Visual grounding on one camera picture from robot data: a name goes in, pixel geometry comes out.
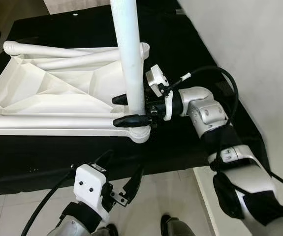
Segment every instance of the white plastic tube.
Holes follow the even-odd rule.
[[[108,129],[115,128],[111,118],[54,117],[54,116],[2,116],[3,129]]]
[[[149,44],[141,43],[139,47],[140,47],[140,54],[143,56],[143,59],[148,58],[149,49],[150,49]],[[116,61],[120,59],[121,59],[120,51],[118,49],[113,49],[113,50],[94,53],[81,57],[58,59],[51,62],[38,63],[36,66],[43,70],[56,70],[56,69],[73,67],[73,66],[82,66],[91,63]]]
[[[131,114],[145,114],[143,61],[140,54],[136,0],[111,0],[117,44]]]
[[[19,54],[34,54],[58,58],[72,58],[92,53],[75,49],[55,48],[25,43],[17,43],[15,41],[5,41],[3,43],[3,49],[7,54],[11,56],[17,56]]]

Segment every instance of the white wall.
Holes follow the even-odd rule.
[[[236,79],[240,100],[266,141],[271,169],[283,178],[283,1],[179,2],[218,65]],[[218,235],[236,235],[228,228],[241,229],[241,225],[229,218],[222,221],[222,212],[215,209],[218,201],[210,187],[213,173],[206,167],[195,172],[211,204]],[[277,188],[283,204],[283,186],[277,183]]]

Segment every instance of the black tablecloth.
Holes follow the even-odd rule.
[[[158,64],[168,80],[176,81],[188,71],[215,65],[197,31],[185,15],[176,15],[175,6],[153,7],[150,1],[138,4],[140,38],[147,42],[150,56],[145,72]],[[62,48],[117,46],[109,6],[18,20],[8,40]],[[0,73],[10,57],[0,55]],[[224,77],[206,72],[185,81],[181,88],[208,88],[226,109],[233,93]],[[237,133],[256,157],[268,167],[261,135],[239,104],[234,121]],[[128,177],[137,164],[145,174],[182,170],[207,165],[207,154],[189,118],[175,117],[151,131],[149,140],[136,144],[126,137],[0,136],[0,194],[50,188],[70,167],[96,159],[108,149],[115,151],[109,165],[110,179]]]

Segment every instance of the white pole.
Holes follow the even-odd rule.
[[[143,61],[140,54],[136,0],[110,2],[126,82],[129,112],[144,115]]]

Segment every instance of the silver robot arm segment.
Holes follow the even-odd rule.
[[[283,234],[283,206],[275,197],[272,179],[251,149],[241,143],[232,125],[221,131],[228,120],[221,104],[205,88],[180,89],[179,93],[184,108],[182,115],[190,117],[205,143],[211,167],[216,162],[217,151],[213,148],[218,147],[216,136],[224,132],[221,165],[217,165],[214,176],[222,210],[230,217],[241,219],[253,235]]]

